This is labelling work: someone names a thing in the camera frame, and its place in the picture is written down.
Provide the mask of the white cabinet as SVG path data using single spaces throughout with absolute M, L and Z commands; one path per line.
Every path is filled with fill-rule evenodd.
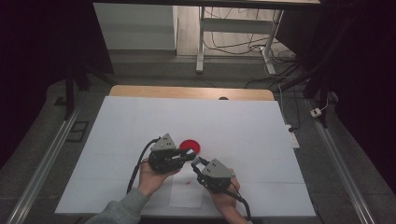
M 93 6 L 108 49 L 177 48 L 177 7 L 110 3 Z

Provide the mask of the black metal stand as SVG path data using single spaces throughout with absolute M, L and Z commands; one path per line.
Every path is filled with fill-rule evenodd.
M 318 109 L 321 114 L 317 116 L 317 119 L 324 128 L 327 128 L 326 109 L 329 105 L 329 77 L 330 75 L 326 72 L 325 66 L 323 64 L 319 64 L 311 70 L 306 71 L 293 81 L 285 85 L 281 85 L 277 91 L 285 91 L 308 79 L 308 84 L 303 90 L 303 96 L 305 99 L 313 99 L 316 94 L 319 93 Z
M 105 73 L 88 66 L 87 64 L 73 63 L 70 65 L 65 76 L 65 120 L 68 120 L 71 117 L 75 108 L 74 84 L 77 84 L 80 91 L 88 91 L 91 88 L 92 84 L 89 81 L 88 74 L 98 77 L 110 86 L 117 85 L 117 82 L 114 79 L 108 77 Z

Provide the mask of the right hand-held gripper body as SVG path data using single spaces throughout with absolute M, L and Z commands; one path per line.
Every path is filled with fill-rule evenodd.
M 231 178 L 235 177 L 234 172 L 217 159 L 210 161 L 200 171 L 204 175 L 205 181 L 198 182 L 213 193 L 225 191 L 232 184 Z

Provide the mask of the dark curtain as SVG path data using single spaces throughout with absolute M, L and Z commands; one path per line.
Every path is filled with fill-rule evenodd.
M 276 38 L 312 69 L 353 19 L 323 73 L 338 118 L 396 193 L 396 0 L 319 1 L 322 11 L 285 11 Z
M 73 75 L 113 72 L 94 0 L 0 0 L 0 168 L 46 101 Z

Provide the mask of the person's right hand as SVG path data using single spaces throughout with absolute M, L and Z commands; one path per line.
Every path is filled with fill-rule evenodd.
M 231 179 L 232 184 L 230 187 L 228 187 L 228 191 L 231 193 L 236 193 L 239 188 L 239 182 L 238 180 L 233 177 Z M 209 194 L 211 196 L 211 199 L 216 206 L 216 208 L 219 210 L 219 212 L 222 214 L 223 217 L 236 217 L 239 215 L 239 212 L 236 209 L 236 199 L 228 196 L 224 193 L 213 193 L 209 191 Z

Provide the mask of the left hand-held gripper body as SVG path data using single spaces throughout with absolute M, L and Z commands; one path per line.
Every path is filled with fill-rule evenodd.
M 154 172 L 167 174 L 183 167 L 184 161 L 180 155 L 181 150 L 177 149 L 170 134 L 166 133 L 150 148 L 148 163 Z

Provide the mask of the desk with white legs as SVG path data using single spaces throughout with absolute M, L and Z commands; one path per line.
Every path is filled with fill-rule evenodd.
M 314 10 L 320 9 L 319 0 L 91 0 L 104 4 L 133 4 L 158 6 L 199 7 L 199 42 L 196 60 L 196 72 L 204 70 L 204 34 L 205 32 L 247 33 L 268 35 L 268 39 L 261 47 L 261 55 L 265 68 L 270 75 L 276 70 L 271 62 L 269 52 L 276 36 L 280 18 L 284 10 Z M 207 7 L 241 7 L 256 9 L 273 9 L 275 17 L 271 21 L 227 20 L 205 17 Z

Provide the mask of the round red ink pad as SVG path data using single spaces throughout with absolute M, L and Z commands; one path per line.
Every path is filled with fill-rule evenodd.
M 193 139 L 187 139 L 185 141 L 183 141 L 180 145 L 179 148 L 182 150 L 185 149 L 192 149 L 196 154 L 199 154 L 201 151 L 201 146 L 200 144 L 193 140 Z

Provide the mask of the large white table cover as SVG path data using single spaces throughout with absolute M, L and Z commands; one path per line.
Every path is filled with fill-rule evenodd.
M 96 214 L 122 199 L 143 148 L 166 133 L 233 168 L 254 217 L 315 214 L 277 102 L 115 96 L 103 101 L 57 213 Z

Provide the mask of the white power strip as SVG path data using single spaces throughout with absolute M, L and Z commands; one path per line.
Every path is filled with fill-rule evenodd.
M 289 124 L 285 125 L 285 127 L 290 135 L 290 141 L 291 141 L 292 147 L 294 149 L 300 148 L 300 144 L 298 143 L 298 140 L 294 133 L 293 128 Z

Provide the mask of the aluminium floor rail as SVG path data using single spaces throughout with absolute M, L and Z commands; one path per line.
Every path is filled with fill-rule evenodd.
M 42 189 L 49 172 L 56 161 L 60 150 L 63 147 L 66 136 L 69 134 L 79 112 L 81 110 L 81 103 L 78 103 L 75 109 L 71 112 L 69 118 L 64 120 L 60 129 L 57 131 L 54 139 L 50 143 L 46 153 L 41 162 L 38 164 L 35 172 L 29 180 L 21 197 L 17 201 L 12 210 L 6 224 L 23 224 L 27 218 L 39 191 Z
M 308 114 L 312 110 L 310 100 L 304 100 L 304 105 L 308 109 Z M 369 208 L 367 202 L 364 200 L 361 190 L 356 184 L 352 174 L 350 173 L 339 147 L 336 145 L 330 131 L 323 126 L 318 118 L 313 118 L 310 114 L 308 118 L 314 123 L 314 126 L 319 134 L 319 137 L 329 154 L 332 165 L 343 184 L 344 190 L 348 195 L 350 203 L 360 220 L 361 224 L 376 224 L 375 217 Z

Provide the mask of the person's left hand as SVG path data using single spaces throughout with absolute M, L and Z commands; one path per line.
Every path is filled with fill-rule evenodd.
M 149 159 L 145 158 L 140 163 L 140 172 L 139 172 L 139 183 L 137 189 L 147 198 L 149 198 L 153 193 L 155 193 L 163 184 L 163 182 L 172 175 L 178 173 L 178 170 L 166 173 L 159 174 L 154 172 L 150 165 Z

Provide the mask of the white paper sheet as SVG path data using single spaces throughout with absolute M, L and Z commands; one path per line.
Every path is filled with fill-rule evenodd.
M 191 165 L 185 164 L 173 177 L 170 194 L 171 207 L 200 208 L 203 203 L 203 187 L 197 181 L 197 174 Z

